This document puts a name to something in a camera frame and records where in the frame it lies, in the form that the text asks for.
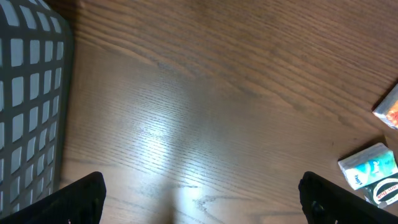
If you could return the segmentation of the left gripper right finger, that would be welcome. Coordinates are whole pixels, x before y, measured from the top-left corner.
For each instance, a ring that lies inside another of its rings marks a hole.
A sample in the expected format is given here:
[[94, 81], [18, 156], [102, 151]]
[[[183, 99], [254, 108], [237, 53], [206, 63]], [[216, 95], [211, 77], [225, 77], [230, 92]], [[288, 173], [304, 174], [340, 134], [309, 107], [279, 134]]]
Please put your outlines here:
[[364, 201], [314, 172], [298, 185], [302, 211], [310, 224], [397, 223], [397, 216]]

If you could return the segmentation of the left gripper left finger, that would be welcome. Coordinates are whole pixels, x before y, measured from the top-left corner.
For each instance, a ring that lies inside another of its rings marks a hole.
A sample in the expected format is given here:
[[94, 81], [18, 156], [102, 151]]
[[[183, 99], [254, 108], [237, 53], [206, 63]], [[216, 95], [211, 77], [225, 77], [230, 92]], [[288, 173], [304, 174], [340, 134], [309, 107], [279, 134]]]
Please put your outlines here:
[[102, 173], [96, 171], [28, 207], [1, 219], [1, 224], [99, 224], [106, 197]]

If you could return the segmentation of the light teal small packet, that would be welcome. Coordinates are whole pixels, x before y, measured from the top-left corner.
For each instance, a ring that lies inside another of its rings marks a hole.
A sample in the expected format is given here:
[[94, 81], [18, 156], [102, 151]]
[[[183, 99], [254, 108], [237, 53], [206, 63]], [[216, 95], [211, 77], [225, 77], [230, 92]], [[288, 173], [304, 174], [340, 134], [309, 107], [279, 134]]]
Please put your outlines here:
[[397, 173], [393, 151], [381, 142], [338, 161], [338, 165], [353, 190]]

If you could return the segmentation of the dark green round-label packet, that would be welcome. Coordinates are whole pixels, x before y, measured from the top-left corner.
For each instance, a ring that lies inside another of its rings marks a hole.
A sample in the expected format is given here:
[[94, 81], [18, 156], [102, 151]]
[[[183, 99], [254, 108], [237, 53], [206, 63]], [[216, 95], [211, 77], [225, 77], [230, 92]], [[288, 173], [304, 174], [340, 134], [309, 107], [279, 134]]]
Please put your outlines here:
[[397, 202], [397, 174], [381, 179], [363, 188], [367, 202], [378, 208], [386, 208]]

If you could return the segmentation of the orange small box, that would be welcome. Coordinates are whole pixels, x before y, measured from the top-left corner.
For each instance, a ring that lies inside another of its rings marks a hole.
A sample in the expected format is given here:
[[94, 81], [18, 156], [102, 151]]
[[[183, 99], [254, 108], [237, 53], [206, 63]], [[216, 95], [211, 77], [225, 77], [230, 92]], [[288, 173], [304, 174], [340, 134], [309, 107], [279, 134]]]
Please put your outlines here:
[[397, 85], [373, 110], [373, 115], [392, 129], [397, 129]]

